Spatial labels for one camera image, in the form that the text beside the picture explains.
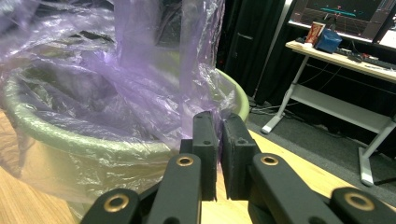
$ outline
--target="blue box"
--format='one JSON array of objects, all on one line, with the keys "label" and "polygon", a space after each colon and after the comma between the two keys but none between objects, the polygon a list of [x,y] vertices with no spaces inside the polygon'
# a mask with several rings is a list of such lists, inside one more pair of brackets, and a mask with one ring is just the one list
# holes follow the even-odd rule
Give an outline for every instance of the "blue box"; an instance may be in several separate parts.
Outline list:
[{"label": "blue box", "polygon": [[315,44],[315,49],[321,49],[323,51],[333,53],[340,45],[343,39],[335,31],[324,29]]}]

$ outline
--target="desk leg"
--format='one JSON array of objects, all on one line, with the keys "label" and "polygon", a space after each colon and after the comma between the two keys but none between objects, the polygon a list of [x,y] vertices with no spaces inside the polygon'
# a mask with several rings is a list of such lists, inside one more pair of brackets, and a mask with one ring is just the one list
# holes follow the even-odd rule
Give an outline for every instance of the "desk leg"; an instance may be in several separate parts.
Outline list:
[{"label": "desk leg", "polygon": [[303,72],[308,59],[309,59],[309,56],[306,55],[305,58],[303,59],[303,62],[300,65],[300,68],[297,71],[296,77],[294,78],[293,82],[291,82],[291,85],[290,85],[288,91],[286,91],[285,97],[283,98],[283,101],[282,101],[282,105],[280,106],[276,115],[270,121],[268,121],[268,123],[266,123],[264,127],[262,127],[262,133],[271,132],[275,128],[275,126],[282,120],[283,111],[285,110],[285,107],[288,104],[291,95],[293,94],[294,87],[297,84],[297,81],[300,78],[300,75]]},{"label": "desk leg", "polygon": [[379,147],[382,141],[392,132],[396,127],[396,123],[392,120],[390,121],[384,129],[375,137],[375,139],[370,143],[370,145],[365,149],[359,147],[359,163],[361,166],[361,183],[370,187],[374,184],[373,175],[370,166],[370,156]]}]

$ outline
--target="white desk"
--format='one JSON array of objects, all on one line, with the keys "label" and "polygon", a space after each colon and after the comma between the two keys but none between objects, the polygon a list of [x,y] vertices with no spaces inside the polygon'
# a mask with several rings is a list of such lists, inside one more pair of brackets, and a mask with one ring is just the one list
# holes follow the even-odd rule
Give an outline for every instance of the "white desk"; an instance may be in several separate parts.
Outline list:
[{"label": "white desk", "polygon": [[381,78],[394,83],[396,83],[396,72],[374,69],[372,68],[374,66],[368,63],[355,63],[350,61],[346,56],[322,52],[312,47],[306,47],[304,44],[300,44],[295,41],[287,43],[286,47],[297,53],[305,55],[305,58],[296,74],[296,77],[292,81],[285,98],[283,99],[281,107],[277,111],[276,115],[267,124],[265,124],[264,127],[262,127],[262,132],[271,132],[274,127],[282,120],[283,111],[285,110],[285,107],[291,98],[295,101],[333,115],[339,119],[343,119],[364,129],[377,133],[377,136],[367,148],[359,148],[361,182],[367,186],[372,186],[374,182],[369,157],[396,127],[396,117],[389,118],[377,114],[373,111],[346,103],[321,92],[308,89],[307,87],[299,85],[297,82],[304,70],[306,62],[310,57],[322,60],[327,63],[336,64],[338,66],[357,71],[364,75]]}]

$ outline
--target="gray carpet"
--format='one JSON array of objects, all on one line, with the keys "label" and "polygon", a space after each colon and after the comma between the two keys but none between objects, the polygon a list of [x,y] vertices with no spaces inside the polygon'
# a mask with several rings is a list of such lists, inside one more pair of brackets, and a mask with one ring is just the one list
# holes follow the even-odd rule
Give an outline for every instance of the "gray carpet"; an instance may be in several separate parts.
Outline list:
[{"label": "gray carpet", "polygon": [[[262,126],[271,118],[272,116],[269,115],[250,114],[247,127],[357,188],[373,194],[383,202],[396,207],[396,182],[370,188],[361,183],[358,158],[360,144],[345,137],[334,137],[320,128],[296,119],[283,118],[269,134],[261,133]],[[374,181],[396,177],[395,160],[378,154],[372,156],[370,162]]]}]

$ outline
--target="plastic bag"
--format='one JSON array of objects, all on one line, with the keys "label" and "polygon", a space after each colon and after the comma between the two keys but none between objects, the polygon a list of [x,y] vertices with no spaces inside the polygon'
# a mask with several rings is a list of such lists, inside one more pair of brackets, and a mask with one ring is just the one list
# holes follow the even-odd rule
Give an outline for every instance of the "plastic bag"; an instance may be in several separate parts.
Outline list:
[{"label": "plastic bag", "polygon": [[43,1],[30,30],[0,40],[0,102],[18,136],[1,131],[0,165],[69,202],[147,189],[195,114],[212,111],[219,129],[234,107],[214,68],[222,0],[108,3]]}]

